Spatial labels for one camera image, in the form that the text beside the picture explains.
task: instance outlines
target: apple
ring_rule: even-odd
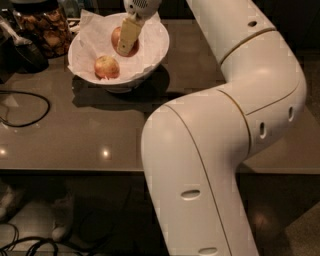
[[[123,57],[132,57],[133,55],[135,55],[138,51],[139,51],[139,39],[137,41],[135,41],[131,51],[129,52],[128,55],[124,56],[122,54],[120,54],[117,50],[118,48],[118,42],[119,42],[119,38],[120,38],[120,33],[121,33],[121,27],[116,27],[112,34],[111,34],[111,43],[113,46],[113,49],[121,56]]]
[[[120,66],[115,58],[104,55],[96,59],[94,71],[99,78],[117,78],[120,75]]]

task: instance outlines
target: dark countertop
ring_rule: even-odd
[[[223,83],[223,76],[197,23],[163,21],[170,49],[162,65],[137,89],[112,94],[75,77],[67,56],[50,59],[37,74],[15,73],[0,89],[38,93],[51,110],[36,124],[0,124],[0,169],[52,171],[142,171],[140,138],[147,117],[178,96]],[[28,122],[44,102],[0,95],[0,115]]]

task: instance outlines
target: cable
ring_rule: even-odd
[[[126,199],[125,199],[123,206],[121,208],[121,211],[124,211],[126,209],[131,195],[132,195],[132,188],[130,187],[130,189],[128,191],[128,195],[126,196]],[[88,218],[88,216],[83,218],[82,222],[85,222],[86,219]],[[58,245],[66,246],[70,249],[73,249],[74,252],[72,252],[72,253],[74,253],[77,256],[84,256],[82,253],[87,253],[87,256],[94,256],[94,255],[99,254],[99,249],[103,248],[103,246],[105,246],[107,243],[110,242],[110,235],[112,234],[112,232],[116,226],[116,224],[112,225],[111,230],[110,230],[111,234],[108,233],[105,236],[103,236],[102,238],[95,240],[94,241],[96,243],[95,245],[88,247],[88,248],[83,248],[81,246],[78,246],[77,244],[70,242],[70,241],[55,242],[55,241],[53,241],[52,238],[43,238],[43,237],[38,237],[38,236],[30,236],[30,237],[24,237],[24,238],[19,239],[19,230],[15,225],[13,225],[11,223],[1,223],[1,225],[11,226],[14,229],[14,237],[13,237],[12,242],[0,247],[0,256],[7,256],[8,250],[13,250],[13,248],[17,244],[28,242],[28,241],[35,241],[35,243],[27,250],[26,256],[36,255],[36,253],[38,252],[38,249],[45,244],[52,245],[52,247],[53,247],[52,255],[53,256],[57,256],[59,253]],[[122,252],[116,252],[115,254],[112,253],[110,255],[134,255],[134,254],[126,254],[126,253],[122,253]]]
[[[37,118],[36,120],[33,120],[29,123],[24,123],[24,124],[12,124],[9,121],[5,120],[4,118],[2,118],[0,116],[0,122],[2,122],[3,124],[10,126],[10,127],[26,127],[26,126],[30,126],[35,124],[36,122],[40,121],[42,118],[44,118],[48,112],[50,111],[50,101],[45,98],[42,95],[36,94],[36,93],[32,93],[32,92],[24,92],[24,91],[16,91],[16,90],[0,90],[0,94],[24,94],[24,95],[29,95],[29,96],[33,96],[33,97],[37,97],[42,99],[44,102],[47,103],[47,109],[45,110],[45,112],[43,113],[43,115],[41,115],[39,118]]]

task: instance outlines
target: floor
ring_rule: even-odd
[[[57,244],[59,255],[168,255],[142,173],[73,175],[64,179],[75,198],[74,223],[70,237]],[[31,238],[7,251],[9,255],[26,255],[38,237],[51,237],[51,207],[42,200],[31,200],[9,224],[0,225],[0,248],[14,240]],[[50,243],[38,249],[41,255],[52,255],[52,251]]]
[[[320,175],[241,174],[238,184],[260,256],[320,255]]]
[[[296,56],[307,80],[306,105],[320,124],[320,50],[300,50],[296,52]]]

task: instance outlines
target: oval cutout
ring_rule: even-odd
[[[214,256],[214,255],[217,255],[217,253],[218,253],[218,249],[215,247],[203,248],[199,250],[200,256]]]
[[[265,137],[267,136],[267,128],[265,123],[261,123],[260,124],[260,138],[261,139],[265,139]]]
[[[294,119],[294,110],[293,107],[289,108],[289,122],[292,122]]]
[[[248,23],[248,26],[253,28],[253,27],[257,26],[257,24],[258,24],[258,22],[256,22],[256,21],[254,20],[254,21],[250,21],[250,22]]]
[[[181,197],[184,200],[194,200],[199,196],[200,196],[200,190],[198,190],[198,189],[188,190],[188,191],[185,191],[181,194]]]

